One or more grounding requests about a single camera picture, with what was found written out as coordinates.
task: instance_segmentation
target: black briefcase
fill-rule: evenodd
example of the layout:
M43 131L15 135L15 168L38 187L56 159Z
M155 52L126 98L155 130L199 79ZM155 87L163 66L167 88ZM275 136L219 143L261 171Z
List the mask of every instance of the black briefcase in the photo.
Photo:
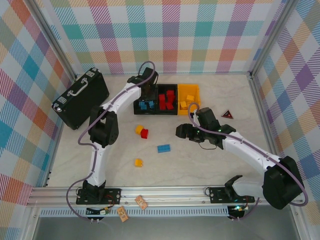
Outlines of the black briefcase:
M109 91L101 72L91 68L52 103L59 117L73 130L90 116L93 106L101 105Z

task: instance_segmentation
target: yellow bin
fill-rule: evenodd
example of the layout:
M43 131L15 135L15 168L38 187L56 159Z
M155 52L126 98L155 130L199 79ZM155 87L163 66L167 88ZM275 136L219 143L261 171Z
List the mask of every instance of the yellow bin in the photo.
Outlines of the yellow bin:
M198 84L178 84L178 115L188 115L188 110L182 110L180 102L185 102L187 96L194 96L194 102L201 106ZM196 109L196 105L191 106L191 112Z

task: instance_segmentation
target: briefcase handle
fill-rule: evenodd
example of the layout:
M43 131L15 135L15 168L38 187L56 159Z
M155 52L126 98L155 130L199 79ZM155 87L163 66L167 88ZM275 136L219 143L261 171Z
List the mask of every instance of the briefcase handle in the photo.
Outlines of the briefcase handle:
M81 80L81 83L83 84L83 83L85 83L85 85L82 87L82 88L80 88L76 93L74 93L74 91L73 90L70 90L70 91L68 91L68 96L77 96L79 93L81 93L87 86L88 86L88 81L87 81L87 79L86 78L83 78L82 80Z

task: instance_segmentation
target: red lego brick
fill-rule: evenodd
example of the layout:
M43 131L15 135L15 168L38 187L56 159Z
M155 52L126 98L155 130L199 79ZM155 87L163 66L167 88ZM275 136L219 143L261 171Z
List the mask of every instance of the red lego brick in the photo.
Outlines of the red lego brick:
M166 110L166 103L164 101L159 102L160 110Z
M174 90L168 90L168 91L166 91L166 95L167 95L167 97L174 96L175 95L175 91Z
M166 96L164 94L159 94L159 102L165 102Z
M142 139L147 139L148 138L148 134L149 134L149 130L148 129L142 129L140 136Z
M168 95L167 98L168 98L168 102L171 103L171 104L173 104L176 96L175 96L175 95Z
M168 110L173 110L173 109L174 109L174 106L172 105L171 102L166 102L165 105L166 105L166 108L167 108Z

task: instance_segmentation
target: red triangle sign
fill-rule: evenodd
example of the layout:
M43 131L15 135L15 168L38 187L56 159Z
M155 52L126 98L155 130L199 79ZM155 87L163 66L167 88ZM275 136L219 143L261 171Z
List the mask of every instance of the red triangle sign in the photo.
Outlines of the red triangle sign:
M231 115L229 110L225 111L225 113L222 114L221 117L227 118L227 119L234 119L234 117Z

